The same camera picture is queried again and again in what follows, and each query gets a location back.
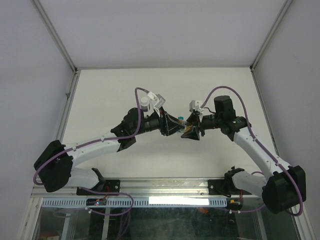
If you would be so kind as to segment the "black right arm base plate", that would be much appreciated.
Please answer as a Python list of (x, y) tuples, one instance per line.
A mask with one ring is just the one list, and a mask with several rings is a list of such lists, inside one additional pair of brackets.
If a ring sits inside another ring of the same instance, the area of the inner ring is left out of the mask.
[(240, 190), (231, 186), (230, 183), (225, 179), (209, 179), (207, 181), (208, 194), (210, 196), (222, 195), (228, 198), (235, 196), (252, 196), (251, 193)]

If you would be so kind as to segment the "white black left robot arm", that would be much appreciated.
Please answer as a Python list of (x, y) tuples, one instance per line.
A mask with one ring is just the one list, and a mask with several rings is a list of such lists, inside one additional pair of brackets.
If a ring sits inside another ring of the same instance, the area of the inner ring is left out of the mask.
[(163, 136), (171, 136), (184, 127), (181, 119), (163, 108), (151, 115), (132, 108), (119, 125), (97, 139), (71, 144), (62, 144), (60, 140), (50, 142), (34, 163), (35, 176), (40, 179), (36, 184), (44, 186), (48, 193), (63, 187), (84, 187), (93, 194), (100, 194), (105, 188), (103, 176), (94, 167), (79, 168), (80, 164), (131, 147), (137, 135), (158, 130)]

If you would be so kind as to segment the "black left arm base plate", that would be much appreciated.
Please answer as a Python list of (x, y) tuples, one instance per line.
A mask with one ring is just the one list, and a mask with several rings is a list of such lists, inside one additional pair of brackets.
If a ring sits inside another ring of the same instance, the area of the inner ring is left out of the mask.
[[(101, 192), (103, 195), (106, 193), (119, 193), (121, 187), (121, 181), (119, 179), (105, 179), (100, 181), (97, 185), (90, 188), (89, 190), (94, 192)], [(78, 187), (76, 190), (77, 196), (89, 196), (89, 195), (97, 195), (96, 193), (92, 193), (86, 190), (83, 187)]]

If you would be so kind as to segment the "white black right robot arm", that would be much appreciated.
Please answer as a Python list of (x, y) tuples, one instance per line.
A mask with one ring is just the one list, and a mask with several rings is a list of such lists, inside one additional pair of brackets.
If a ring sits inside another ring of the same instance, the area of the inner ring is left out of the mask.
[(296, 205), (303, 207), (306, 200), (306, 173), (300, 166), (291, 166), (276, 153), (265, 147), (254, 134), (243, 116), (237, 116), (231, 98), (222, 95), (214, 98), (215, 112), (204, 115), (199, 100), (189, 104), (191, 112), (183, 139), (200, 140), (206, 130), (219, 129), (232, 142), (242, 148), (258, 166), (261, 176), (232, 167), (224, 174), (222, 183), (215, 185), (221, 195), (231, 197), (245, 191), (262, 199), (267, 209), (278, 214)]

